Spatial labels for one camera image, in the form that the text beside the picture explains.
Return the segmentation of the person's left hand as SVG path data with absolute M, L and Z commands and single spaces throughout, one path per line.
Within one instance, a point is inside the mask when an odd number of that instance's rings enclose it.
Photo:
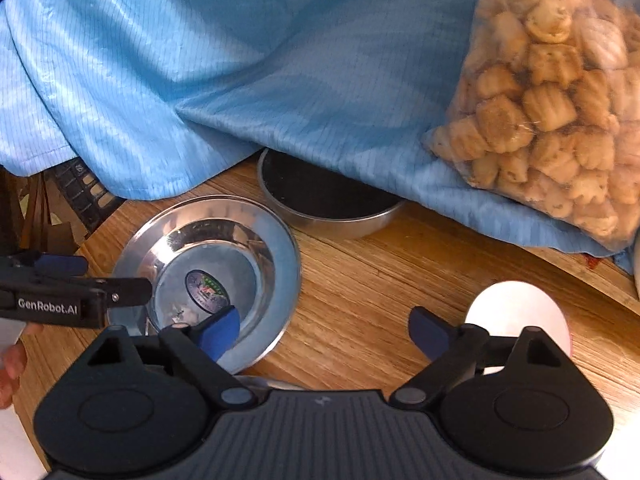
M 0 408 L 5 410 L 13 403 L 20 388 L 21 376 L 27 366 L 27 352 L 23 341 L 19 339 L 1 355 L 3 367 L 0 372 Z

